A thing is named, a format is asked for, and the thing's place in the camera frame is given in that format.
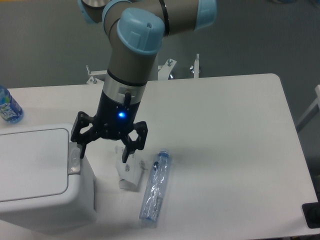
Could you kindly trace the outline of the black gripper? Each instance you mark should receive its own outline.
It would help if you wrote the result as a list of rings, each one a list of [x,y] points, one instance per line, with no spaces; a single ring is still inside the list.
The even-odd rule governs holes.
[[[85,156],[86,147],[99,137],[108,140],[121,140],[125,145],[122,162],[126,163],[129,155],[136,150],[143,150],[146,144],[148,127],[145,121],[134,123],[139,103],[133,103],[133,96],[129,91],[124,94],[124,102],[117,102],[101,93],[96,115],[89,116],[83,111],[77,113],[70,140],[80,149],[80,158]],[[92,127],[81,133],[81,130],[92,124]],[[135,131],[136,140],[132,140],[130,133]]]

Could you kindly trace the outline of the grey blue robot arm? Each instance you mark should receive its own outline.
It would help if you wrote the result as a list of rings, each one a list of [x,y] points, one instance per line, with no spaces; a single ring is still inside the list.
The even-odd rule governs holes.
[[[112,53],[97,112],[80,111],[71,141],[82,155],[97,139],[121,140],[122,161],[145,147],[144,121],[135,122],[145,87],[165,37],[212,25],[217,17],[214,0],[80,0],[84,19],[102,23]]]

